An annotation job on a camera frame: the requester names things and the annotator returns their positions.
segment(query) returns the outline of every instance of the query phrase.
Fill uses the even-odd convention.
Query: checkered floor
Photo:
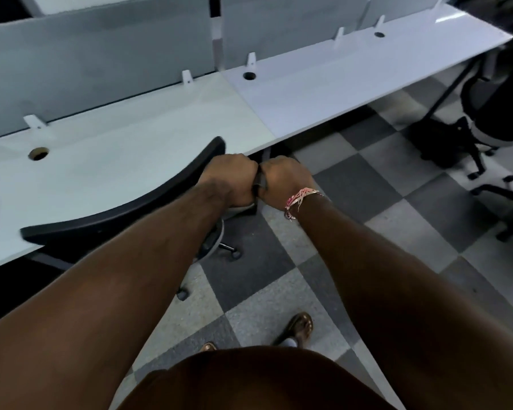
[[[461,67],[418,82],[283,143],[345,213],[419,257],[513,331],[513,238],[494,235],[512,213],[505,199],[469,189],[501,185],[513,173],[513,148],[484,157],[475,181],[465,159],[442,171],[405,139]],[[436,113],[461,115],[453,94]],[[113,407],[150,371],[169,368],[213,341],[219,348],[269,345],[288,320],[306,310],[315,322],[310,349],[336,360],[398,408],[402,404],[343,309],[315,248],[295,222],[263,206],[256,216],[226,222],[224,242],[244,256],[219,251],[190,269],[190,297],[174,299],[120,386]]]

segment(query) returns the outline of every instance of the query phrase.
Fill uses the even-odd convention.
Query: hand
[[[294,158],[272,158],[260,167],[266,176],[267,188],[259,189],[259,197],[278,210],[285,210],[287,200],[303,188],[317,188],[312,174]]]
[[[199,178],[198,184],[208,181],[226,183],[229,206],[245,207],[254,203],[253,181],[258,164],[243,154],[225,154],[214,157]]]

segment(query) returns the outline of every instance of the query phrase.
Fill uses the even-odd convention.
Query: desk surface
[[[375,36],[382,32],[385,37]],[[450,5],[223,74],[277,138],[294,135],[511,40]]]
[[[136,199],[215,136],[249,154],[511,38],[450,6],[374,31],[258,61],[253,81],[230,69],[0,138],[0,265],[38,248],[20,228]],[[42,146],[47,157],[28,159]]]
[[[38,248],[20,238],[20,228],[134,200],[176,175],[216,136],[231,153],[251,153],[275,139],[218,73],[1,137],[0,264]],[[32,161],[35,147],[50,153]]]

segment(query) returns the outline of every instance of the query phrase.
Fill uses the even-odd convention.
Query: bracelet
[[[298,193],[296,193],[294,196],[292,196],[290,199],[287,200],[287,204],[285,205],[285,218],[288,220],[295,220],[296,217],[294,217],[290,213],[290,208],[294,206],[296,203],[298,203],[298,207],[302,204],[302,200],[304,197],[310,196],[312,194],[319,194],[322,196],[318,190],[314,190],[313,188],[303,188]]]

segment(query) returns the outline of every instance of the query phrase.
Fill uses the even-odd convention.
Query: forearm
[[[298,219],[405,406],[513,408],[513,336],[324,197],[307,197]]]
[[[107,408],[229,192],[196,186],[0,320],[0,408]]]

